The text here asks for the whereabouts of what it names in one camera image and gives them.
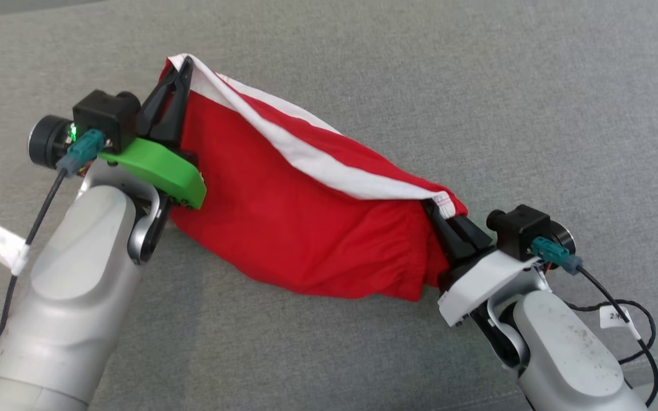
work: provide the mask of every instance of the green plastic bracket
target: green plastic bracket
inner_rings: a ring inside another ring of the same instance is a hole
[[[190,162],[153,141],[136,138],[121,154],[101,153],[99,158],[118,162],[126,171],[174,197],[178,203],[199,209],[207,187]]]

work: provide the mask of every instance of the gray fabric surface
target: gray fabric surface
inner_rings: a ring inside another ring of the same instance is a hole
[[[32,124],[94,88],[143,98],[179,52],[448,185],[477,223],[519,203],[550,213],[658,322],[658,2],[112,0],[0,16],[0,224],[26,234],[55,178],[26,156]],[[0,266],[0,308],[7,281]],[[582,277],[552,284],[601,301]],[[636,349],[626,331],[597,334],[617,356]],[[643,361],[625,370],[651,379]],[[433,289],[417,304],[298,296],[169,226],[91,408],[525,404],[475,326],[444,324]]]

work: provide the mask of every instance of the teal cable plug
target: teal cable plug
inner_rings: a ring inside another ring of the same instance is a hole
[[[65,157],[57,161],[57,171],[65,170],[67,176],[77,174],[89,161],[96,159],[105,149],[105,135],[94,128],[85,132],[67,148]]]
[[[577,268],[583,266],[583,259],[577,255],[570,255],[570,251],[562,245],[556,244],[544,237],[537,237],[532,242],[532,254],[547,263],[562,267],[571,274],[577,274]]]

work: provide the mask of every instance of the black cable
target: black cable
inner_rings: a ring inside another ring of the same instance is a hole
[[[641,312],[643,312],[644,315],[647,316],[647,319],[648,319],[648,322],[649,322],[649,328],[651,330],[651,336],[648,339],[647,348],[651,349],[653,347],[653,343],[656,340],[656,323],[653,320],[653,317],[651,316],[651,313],[647,309],[645,309],[641,304],[638,304],[636,301],[616,299],[616,302],[619,303],[619,304],[636,307],[636,308],[640,309]],[[604,301],[600,304],[596,304],[595,306],[589,306],[589,307],[578,307],[575,304],[570,304],[570,303],[565,303],[565,304],[567,304],[567,306],[570,307],[570,309],[573,309],[573,310],[576,310],[576,311],[595,312],[595,311],[598,311],[601,307],[610,306],[611,303],[609,303],[608,301]],[[643,356],[643,355],[644,355],[643,350],[640,350],[637,353],[633,354],[633,356],[625,357],[624,359],[619,360],[619,364],[621,364],[621,365],[627,364],[628,362],[634,361],[635,359],[637,359],[638,357]]]
[[[588,270],[585,270],[582,266],[578,265],[577,266],[578,272],[583,274],[585,278],[588,279],[597,289],[598,291],[605,296],[605,298],[611,303],[611,306],[616,310],[616,312],[619,313],[621,318],[624,320],[627,325],[631,323],[631,319],[629,318],[626,313],[624,313],[624,310],[621,309],[621,306],[619,306],[619,303],[616,302],[616,299],[611,296],[611,294],[608,292],[608,290],[601,285],[601,283],[598,283],[598,280],[593,277],[592,274],[588,273]],[[647,407],[651,406],[651,403],[653,403],[653,399],[656,398],[656,393],[658,392],[658,367],[656,366],[656,361],[653,359],[653,356],[651,356],[651,351],[648,349],[647,345],[644,343],[643,339],[638,338],[637,343],[639,343],[639,346],[641,347],[641,350],[644,352],[644,355],[647,356],[647,360],[649,361],[649,364],[651,365],[651,374],[653,374],[653,387],[651,388],[651,393],[648,396],[647,399]]]
[[[50,208],[50,204],[53,202],[53,198],[55,198],[55,193],[57,193],[57,190],[60,188],[60,184],[62,184],[62,180],[65,179],[66,175],[67,175],[66,169],[60,170],[60,172],[57,175],[57,179],[55,179],[52,188],[50,188],[50,192],[47,193],[45,202],[42,203],[42,207],[39,209],[39,214],[37,214],[37,218],[34,219],[34,224],[32,224],[32,229],[29,230],[29,235],[27,236],[27,239],[24,241],[24,244],[27,247],[32,245],[32,241],[34,241],[34,236],[36,236],[37,231],[39,231],[39,226],[42,225],[42,221],[45,219],[45,214],[47,214],[47,209]],[[2,338],[2,333],[5,332],[5,328],[7,327],[7,318],[9,317],[11,297],[14,296],[14,288],[17,285],[17,278],[18,276],[11,276],[10,284],[7,287],[7,296],[5,296],[5,306],[2,308],[2,319],[0,320],[0,338]]]

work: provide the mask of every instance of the white label tag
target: white label tag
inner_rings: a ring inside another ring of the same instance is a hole
[[[629,320],[631,320],[631,316],[629,315],[629,310],[627,310],[626,307],[621,307],[621,310],[626,314],[627,317],[629,317]],[[616,309],[613,306],[601,307],[600,315],[601,315],[601,328],[614,328],[614,327],[628,328],[628,325],[626,324],[624,319],[621,318],[621,315],[619,314],[619,312],[616,311]]]

